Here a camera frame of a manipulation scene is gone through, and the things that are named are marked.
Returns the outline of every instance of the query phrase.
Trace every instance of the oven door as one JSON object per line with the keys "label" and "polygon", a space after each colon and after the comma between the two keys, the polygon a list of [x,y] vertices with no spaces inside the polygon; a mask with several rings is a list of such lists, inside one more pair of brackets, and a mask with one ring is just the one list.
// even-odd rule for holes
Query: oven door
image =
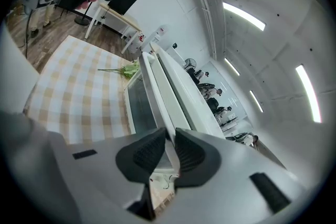
{"label": "oven door", "polygon": [[180,162],[174,149],[175,128],[190,127],[157,57],[143,52],[139,64],[139,72],[125,89],[131,132],[141,133],[165,127],[170,140],[166,140],[165,154],[155,172],[178,173]]}

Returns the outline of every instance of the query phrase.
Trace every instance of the white oven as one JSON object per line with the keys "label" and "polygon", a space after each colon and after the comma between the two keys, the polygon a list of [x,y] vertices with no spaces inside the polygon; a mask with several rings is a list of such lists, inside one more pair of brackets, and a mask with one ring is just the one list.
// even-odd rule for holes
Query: white oven
{"label": "white oven", "polygon": [[175,128],[224,138],[210,108],[189,74],[158,45],[151,43],[153,54],[143,52],[140,70],[125,89],[127,115],[132,133],[165,127],[171,141],[166,141],[156,172],[178,172],[179,160],[174,150]]}

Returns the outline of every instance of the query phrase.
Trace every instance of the black stand base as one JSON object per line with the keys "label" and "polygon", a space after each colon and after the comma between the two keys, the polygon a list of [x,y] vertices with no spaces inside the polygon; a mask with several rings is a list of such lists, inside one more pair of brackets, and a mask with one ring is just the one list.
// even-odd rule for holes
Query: black stand base
{"label": "black stand base", "polygon": [[90,21],[83,17],[76,17],[75,23],[79,25],[89,25]]}

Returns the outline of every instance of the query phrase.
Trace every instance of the khaki pants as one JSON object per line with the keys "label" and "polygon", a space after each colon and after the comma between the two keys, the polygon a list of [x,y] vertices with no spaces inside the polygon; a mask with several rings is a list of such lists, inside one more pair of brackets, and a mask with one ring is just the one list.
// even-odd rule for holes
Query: khaki pants
{"label": "khaki pants", "polygon": [[[53,12],[54,12],[54,6],[55,5],[49,5],[46,8],[45,14],[44,14],[44,23],[43,25],[47,25],[50,22],[50,17],[52,16]],[[38,8],[37,10],[33,11],[33,14],[30,18],[30,30],[34,31],[37,29],[37,24],[38,24],[38,18],[40,15],[40,8]]]}

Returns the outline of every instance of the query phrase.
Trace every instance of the wooden desk top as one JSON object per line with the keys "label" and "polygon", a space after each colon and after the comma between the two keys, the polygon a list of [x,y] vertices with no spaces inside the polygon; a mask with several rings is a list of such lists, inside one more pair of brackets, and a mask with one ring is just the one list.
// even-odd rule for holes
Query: wooden desk top
{"label": "wooden desk top", "polygon": [[115,12],[114,10],[112,10],[107,4],[105,3],[99,3],[100,7],[103,8],[104,10],[106,10],[109,14],[119,18],[121,21],[125,22],[126,24],[130,25],[131,27],[133,27],[135,30],[137,31],[141,31],[140,27],[137,25],[137,23],[135,23],[134,21],[132,21],[130,18],[127,18],[126,16],[123,16],[117,12]]}

